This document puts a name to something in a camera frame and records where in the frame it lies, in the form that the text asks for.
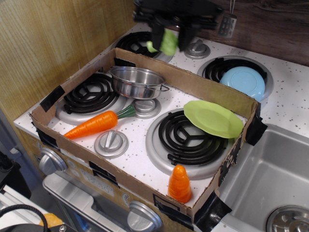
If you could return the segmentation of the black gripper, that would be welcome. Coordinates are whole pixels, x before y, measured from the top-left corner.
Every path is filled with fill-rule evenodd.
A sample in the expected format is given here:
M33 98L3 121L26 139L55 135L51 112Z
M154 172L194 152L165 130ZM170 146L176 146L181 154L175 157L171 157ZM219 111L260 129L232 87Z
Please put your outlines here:
M184 51L200 29L215 29L224 9L210 0L135 0L133 19L152 27L154 49L160 49L165 27L179 27L178 48Z

